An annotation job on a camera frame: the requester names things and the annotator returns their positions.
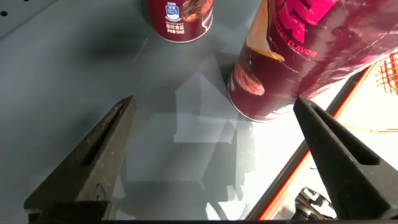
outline table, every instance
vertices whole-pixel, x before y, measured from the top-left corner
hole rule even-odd
[[[258,0],[215,1],[211,30],[189,44],[161,39],[138,0],[3,2],[0,216],[9,223],[26,221],[26,197],[128,95],[138,111],[114,192],[119,219],[244,218],[303,141],[293,114],[252,123],[226,95]],[[342,84],[317,102],[325,108]]]

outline cylindrical container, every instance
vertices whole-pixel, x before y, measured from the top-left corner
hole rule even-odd
[[[292,111],[398,45],[397,0],[262,0],[228,82],[255,121]]]
[[[203,36],[213,22],[213,0],[146,0],[155,31],[171,42]]]

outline red can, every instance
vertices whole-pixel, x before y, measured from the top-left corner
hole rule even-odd
[[[213,0],[146,0],[155,31],[171,42],[203,36],[213,22]]]
[[[235,108],[267,121],[398,46],[396,0],[262,0],[228,82]]]

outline product label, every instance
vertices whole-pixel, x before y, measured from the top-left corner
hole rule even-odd
[[[167,22],[166,21],[167,32],[171,34],[184,34],[185,28],[184,23]]]
[[[171,22],[181,21],[180,8],[174,2],[168,2],[166,5],[166,19]]]
[[[316,51],[302,45],[305,43],[306,30],[308,26],[317,25],[336,2],[337,0],[277,0],[272,13],[275,28],[290,48],[315,57]],[[285,30],[291,30],[292,36]]]

